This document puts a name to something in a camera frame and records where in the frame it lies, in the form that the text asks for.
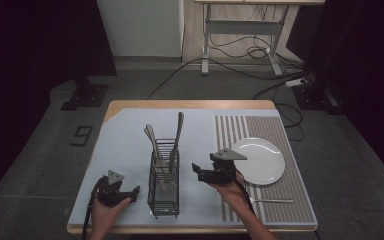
placemat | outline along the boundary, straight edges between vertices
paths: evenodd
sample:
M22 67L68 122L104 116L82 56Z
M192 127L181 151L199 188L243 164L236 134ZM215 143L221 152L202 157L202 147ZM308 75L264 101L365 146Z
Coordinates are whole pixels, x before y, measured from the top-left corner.
M273 143L283 154L286 165L285 172L278 181L269 185L246 183L247 191L252 198L291 198L294 200L293 204L253 203L255 213L262 222L317 224L279 117L215 116L214 124L218 150L231 148L242 138L256 137ZM240 219L230 207L221 198L220 201L222 202L223 221L239 222Z

power strip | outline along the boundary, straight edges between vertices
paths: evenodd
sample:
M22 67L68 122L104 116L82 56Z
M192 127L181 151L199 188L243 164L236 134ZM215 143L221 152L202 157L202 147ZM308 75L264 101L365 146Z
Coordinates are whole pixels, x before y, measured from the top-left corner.
M286 87L294 87L299 86L308 83L308 81L305 78L300 78L297 80L288 81L285 83Z

utensil holder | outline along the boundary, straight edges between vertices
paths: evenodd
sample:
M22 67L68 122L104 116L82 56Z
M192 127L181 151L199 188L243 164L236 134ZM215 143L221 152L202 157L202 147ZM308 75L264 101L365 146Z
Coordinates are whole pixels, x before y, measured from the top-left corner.
M172 172L169 171L170 152L175 139L156 139L162 155L163 166L151 154L149 170L148 205L152 214L158 216L179 215L179 150L176 151Z

white plate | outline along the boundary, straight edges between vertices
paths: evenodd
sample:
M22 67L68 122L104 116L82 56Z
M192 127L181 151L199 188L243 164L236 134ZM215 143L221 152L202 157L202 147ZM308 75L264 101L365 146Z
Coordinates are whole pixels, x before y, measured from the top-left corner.
M271 142L261 138L243 138L232 150L246 156L247 160L236 160L236 168L245 180L258 185L274 183L285 171L285 159Z

person's right hand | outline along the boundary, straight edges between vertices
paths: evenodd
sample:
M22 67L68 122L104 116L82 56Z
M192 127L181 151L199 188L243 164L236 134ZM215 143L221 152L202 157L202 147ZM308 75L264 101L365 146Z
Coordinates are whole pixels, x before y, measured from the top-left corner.
M236 179L242 185L244 185L244 179L239 172L236 172ZM208 183L208 185L215 188L217 192L220 193L223 200L229 204L233 211L238 212L241 211L244 207L248 208L244 194L234 182L223 185Z

